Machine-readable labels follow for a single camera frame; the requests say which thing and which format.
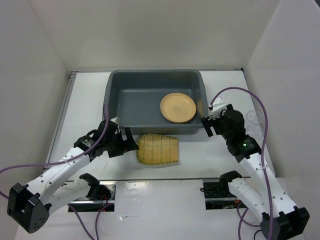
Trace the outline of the woven bamboo tray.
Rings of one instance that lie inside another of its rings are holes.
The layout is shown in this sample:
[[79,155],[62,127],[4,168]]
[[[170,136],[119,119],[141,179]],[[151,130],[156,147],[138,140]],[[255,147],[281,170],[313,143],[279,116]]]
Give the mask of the woven bamboo tray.
[[179,161],[179,139],[161,134],[144,134],[138,141],[137,161],[145,166],[176,165]]

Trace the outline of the tan plate with bear print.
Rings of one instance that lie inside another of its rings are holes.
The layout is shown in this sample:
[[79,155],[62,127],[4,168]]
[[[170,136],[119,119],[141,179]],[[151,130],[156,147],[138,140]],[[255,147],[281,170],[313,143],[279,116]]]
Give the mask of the tan plate with bear print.
[[192,119],[196,115],[197,107],[188,95],[173,92],[161,100],[160,111],[165,119]]

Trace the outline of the tan plate with square print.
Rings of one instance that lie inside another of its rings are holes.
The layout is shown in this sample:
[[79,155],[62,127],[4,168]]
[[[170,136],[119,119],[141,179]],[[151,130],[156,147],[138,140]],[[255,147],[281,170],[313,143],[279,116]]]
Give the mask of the tan plate with square print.
[[173,124],[187,124],[193,121],[193,118],[190,119],[173,119],[173,118],[167,118],[166,120],[168,120],[169,122],[173,123]]

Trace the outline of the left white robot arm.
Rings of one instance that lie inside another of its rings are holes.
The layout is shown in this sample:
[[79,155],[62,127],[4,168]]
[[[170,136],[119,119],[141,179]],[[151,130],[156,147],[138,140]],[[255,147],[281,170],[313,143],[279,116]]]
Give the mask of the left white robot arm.
[[121,133],[119,120],[103,120],[98,129],[80,137],[60,161],[36,179],[25,185],[16,183],[8,194],[7,214],[33,234],[58,209],[79,198],[94,200],[103,193],[106,189],[89,173],[70,183],[67,180],[104,152],[113,158],[138,150],[130,128]]

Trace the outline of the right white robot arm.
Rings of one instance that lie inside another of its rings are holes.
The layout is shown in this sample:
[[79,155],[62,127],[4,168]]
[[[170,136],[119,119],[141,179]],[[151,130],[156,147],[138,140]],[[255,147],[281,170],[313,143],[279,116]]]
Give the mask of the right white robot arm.
[[266,239],[288,240],[303,233],[310,214],[288,196],[266,164],[257,141],[246,133],[245,119],[231,104],[209,105],[212,114],[201,122],[209,137],[220,135],[229,153],[245,169],[257,186],[248,186],[235,170],[224,173],[219,179],[219,191],[225,196],[236,196],[260,221]]

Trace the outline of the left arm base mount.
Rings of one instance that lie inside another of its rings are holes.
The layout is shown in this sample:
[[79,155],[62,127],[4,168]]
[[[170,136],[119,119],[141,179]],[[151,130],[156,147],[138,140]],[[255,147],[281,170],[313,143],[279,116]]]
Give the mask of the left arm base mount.
[[92,198],[81,197],[72,201],[70,205],[78,213],[98,213],[101,209],[103,212],[113,212],[115,210],[116,186],[115,181],[101,181],[99,190]]

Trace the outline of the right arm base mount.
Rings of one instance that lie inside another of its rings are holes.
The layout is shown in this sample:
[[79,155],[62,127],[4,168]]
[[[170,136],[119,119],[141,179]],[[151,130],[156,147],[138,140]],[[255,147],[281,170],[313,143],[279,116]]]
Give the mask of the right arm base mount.
[[217,178],[203,179],[202,184],[199,190],[203,193],[206,210],[236,209],[240,205],[240,199],[226,193]]

